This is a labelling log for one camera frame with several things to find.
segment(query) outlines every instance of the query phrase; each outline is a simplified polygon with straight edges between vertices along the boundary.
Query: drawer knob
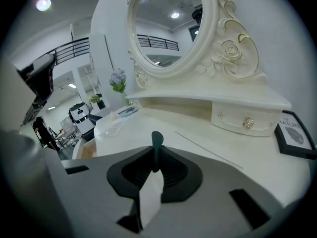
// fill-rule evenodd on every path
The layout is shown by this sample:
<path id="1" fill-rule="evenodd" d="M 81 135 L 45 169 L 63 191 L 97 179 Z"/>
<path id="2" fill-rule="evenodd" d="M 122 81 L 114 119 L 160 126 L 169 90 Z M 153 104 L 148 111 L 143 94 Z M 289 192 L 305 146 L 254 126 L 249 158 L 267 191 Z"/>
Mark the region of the drawer knob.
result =
<path id="1" fill-rule="evenodd" d="M 246 128 L 246 129 L 251 129 L 251 128 L 253 127 L 253 125 L 254 125 L 254 121 L 253 121 L 252 118 L 247 117 L 247 118 L 244 119 L 242 125 L 243 125 L 243 127 Z"/>

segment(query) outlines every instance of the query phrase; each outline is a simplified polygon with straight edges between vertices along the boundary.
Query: drawer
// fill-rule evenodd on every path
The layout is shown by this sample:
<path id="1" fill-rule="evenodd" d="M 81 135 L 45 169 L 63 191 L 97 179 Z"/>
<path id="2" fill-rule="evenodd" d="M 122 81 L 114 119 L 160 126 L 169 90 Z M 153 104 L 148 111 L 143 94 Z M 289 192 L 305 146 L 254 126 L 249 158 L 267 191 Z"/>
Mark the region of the drawer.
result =
<path id="1" fill-rule="evenodd" d="M 213 102 L 211 123 L 236 133 L 267 137 L 273 135 L 281 114 L 282 110 Z"/>

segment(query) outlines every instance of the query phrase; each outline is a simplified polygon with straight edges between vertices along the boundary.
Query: cable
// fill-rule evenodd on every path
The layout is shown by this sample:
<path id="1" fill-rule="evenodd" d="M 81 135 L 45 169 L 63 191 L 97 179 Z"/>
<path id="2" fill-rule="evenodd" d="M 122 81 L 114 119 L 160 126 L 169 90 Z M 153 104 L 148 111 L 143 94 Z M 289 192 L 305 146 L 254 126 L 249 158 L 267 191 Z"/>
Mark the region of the cable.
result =
<path id="1" fill-rule="evenodd" d="M 186 138 L 188 141 L 191 141 L 191 142 L 194 143 L 195 145 L 200 146 L 201 148 L 205 149 L 206 151 L 209 151 L 210 153 L 216 155 L 217 157 L 219 157 L 219 158 L 221 158 L 221 159 L 223 159 L 223 160 L 225 160 L 225 161 L 227 161 L 227 162 L 229 162 L 229 163 L 231 163 L 231 164 L 233 164 L 233 165 L 235 165 L 235 166 L 237 166 L 237 167 L 239 167 L 239 168 L 241 168 L 241 169 L 244 169 L 242 166 L 239 166 L 238 164 L 235 164 L 235 163 L 233 163 L 232 161 L 229 161 L 229 160 L 227 160 L 227 159 L 225 159 L 225 158 L 219 156 L 218 154 L 213 153 L 212 151 L 208 150 L 207 148 L 205 148 L 205 147 L 203 147 L 203 146 L 197 144 L 197 143 L 194 142 L 193 140 L 191 140 L 191 139 L 185 137 L 184 135 L 182 135 L 181 133 L 179 133 L 177 130 L 175 131 L 175 133 L 178 134 L 178 135 L 180 135 L 180 136 L 182 136 L 183 138 Z"/>

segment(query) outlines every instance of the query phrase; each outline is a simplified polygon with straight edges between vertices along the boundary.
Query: person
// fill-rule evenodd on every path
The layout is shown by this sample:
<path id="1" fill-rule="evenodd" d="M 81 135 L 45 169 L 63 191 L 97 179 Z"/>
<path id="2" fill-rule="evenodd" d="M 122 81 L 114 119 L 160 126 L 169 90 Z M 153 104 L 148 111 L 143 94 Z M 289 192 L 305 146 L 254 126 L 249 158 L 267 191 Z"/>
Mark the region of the person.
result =
<path id="1" fill-rule="evenodd" d="M 55 139 L 50 135 L 48 130 L 45 127 L 44 120 L 41 117 L 36 117 L 33 128 L 35 133 L 39 133 L 43 141 L 47 144 L 48 147 L 54 149 L 56 151 L 60 151 L 61 149 L 56 145 Z"/>

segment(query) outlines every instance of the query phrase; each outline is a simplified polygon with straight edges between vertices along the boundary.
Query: potted plant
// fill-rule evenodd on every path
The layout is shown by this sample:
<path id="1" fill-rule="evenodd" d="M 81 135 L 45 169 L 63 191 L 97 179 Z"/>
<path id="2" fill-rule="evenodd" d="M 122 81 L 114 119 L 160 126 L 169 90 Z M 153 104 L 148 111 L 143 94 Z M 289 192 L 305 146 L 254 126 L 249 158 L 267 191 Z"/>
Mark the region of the potted plant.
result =
<path id="1" fill-rule="evenodd" d="M 123 102 L 124 106 L 128 106 L 129 105 L 129 102 L 126 99 L 126 94 L 124 93 L 124 89 L 125 89 L 125 86 L 126 86 L 126 83 L 125 83 L 126 78 L 127 77 L 124 74 L 124 70 L 119 68 L 118 72 L 114 72 L 111 75 L 111 79 L 109 81 L 110 85 L 112 86 L 112 89 L 115 92 L 119 92 L 120 93 L 121 99 L 122 99 L 122 102 Z"/>
<path id="2" fill-rule="evenodd" d="M 98 94 L 96 95 L 93 95 L 90 100 L 89 100 L 91 103 L 97 103 L 99 109 L 103 109 L 105 108 L 105 104 L 104 104 L 104 101 L 100 99 L 100 97 L 98 96 Z"/>

